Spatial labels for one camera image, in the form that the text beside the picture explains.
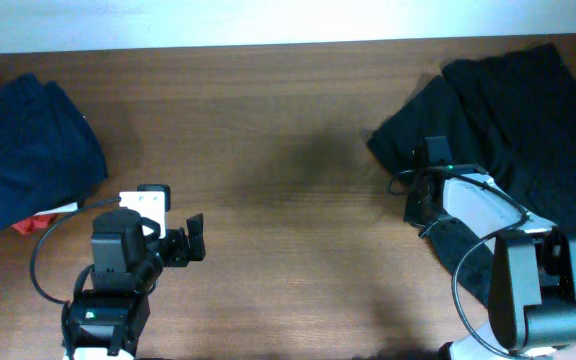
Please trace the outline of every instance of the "black fabric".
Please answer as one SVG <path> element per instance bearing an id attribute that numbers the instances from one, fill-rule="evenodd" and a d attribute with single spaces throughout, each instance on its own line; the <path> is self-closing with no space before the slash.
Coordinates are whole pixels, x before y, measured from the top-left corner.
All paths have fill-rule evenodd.
<path id="1" fill-rule="evenodd" d="M 97 139 L 57 84 L 28 74 L 0 89 L 0 229 L 83 200 L 106 177 Z"/>
<path id="2" fill-rule="evenodd" d="M 556 48 L 458 60 L 442 75 L 373 133 L 368 147 L 381 164 L 391 173 L 412 168 L 423 138 L 445 135 L 457 163 L 478 163 L 530 211 L 576 234 L 576 81 Z M 433 242 L 450 271 L 463 241 Z M 488 281 L 461 283 L 485 303 Z"/>

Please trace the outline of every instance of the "red object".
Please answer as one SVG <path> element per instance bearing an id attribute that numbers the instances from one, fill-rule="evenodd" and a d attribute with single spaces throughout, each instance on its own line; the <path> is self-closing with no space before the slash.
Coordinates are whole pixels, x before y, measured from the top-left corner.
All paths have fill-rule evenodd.
<path id="1" fill-rule="evenodd" d="M 21 220 L 12 227 L 21 235 L 28 235 L 37 229 L 47 228 L 55 217 L 57 217 L 57 214 L 35 215 Z"/>

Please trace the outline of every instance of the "black garment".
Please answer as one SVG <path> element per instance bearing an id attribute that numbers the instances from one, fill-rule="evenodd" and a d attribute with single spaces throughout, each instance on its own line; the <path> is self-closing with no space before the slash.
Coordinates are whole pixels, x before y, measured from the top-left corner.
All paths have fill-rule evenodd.
<path id="1" fill-rule="evenodd" d="M 57 84 L 29 74 L 0 89 L 0 229 L 83 200 L 107 176 L 97 139 Z"/>
<path id="2" fill-rule="evenodd" d="M 576 81 L 555 47 L 458 60 L 442 73 L 374 132 L 368 147 L 381 164 L 412 168 L 423 138 L 445 135 L 456 163 L 478 163 L 530 211 L 576 234 Z M 457 241 L 434 243 L 450 271 L 467 247 Z M 490 261 L 480 253 L 468 264 Z M 461 283 L 485 304 L 484 280 Z"/>

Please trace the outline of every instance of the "brown table surface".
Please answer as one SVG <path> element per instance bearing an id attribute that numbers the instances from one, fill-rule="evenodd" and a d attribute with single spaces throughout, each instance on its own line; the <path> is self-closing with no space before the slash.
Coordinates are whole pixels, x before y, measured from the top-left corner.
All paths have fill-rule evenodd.
<path id="1" fill-rule="evenodd" d="M 576 77 L 572 35 L 0 55 L 0 85 L 34 72 L 66 90 L 108 161 L 95 199 L 166 183 L 171 226 L 205 214 L 208 255 L 164 272 L 139 355 L 394 356 L 466 330 L 449 274 L 402 221 L 405 199 L 384 195 L 366 136 L 450 60 L 547 41 Z M 38 277 L 52 295 L 68 297 L 91 263 L 99 213 L 43 248 Z M 63 353 L 61 309 L 28 278 L 39 236 L 0 232 L 0 359 Z"/>

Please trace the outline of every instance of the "wooden table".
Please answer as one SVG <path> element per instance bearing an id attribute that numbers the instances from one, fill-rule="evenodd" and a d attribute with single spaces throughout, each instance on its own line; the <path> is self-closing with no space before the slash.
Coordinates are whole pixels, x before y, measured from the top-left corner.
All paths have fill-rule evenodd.
<path id="1" fill-rule="evenodd" d="M 108 161 L 95 199 L 166 183 L 171 226 L 205 214 L 208 255 L 164 272 L 142 357 L 401 358 L 466 330 L 449 274 L 402 222 L 405 199 L 384 195 L 367 134 L 448 61 L 546 41 L 576 77 L 574 35 L 0 55 L 0 85 L 34 72 L 66 90 Z M 42 250 L 39 280 L 54 296 L 91 263 L 99 213 Z M 0 232 L 0 359 L 63 351 L 61 309 L 28 278 L 39 236 Z"/>

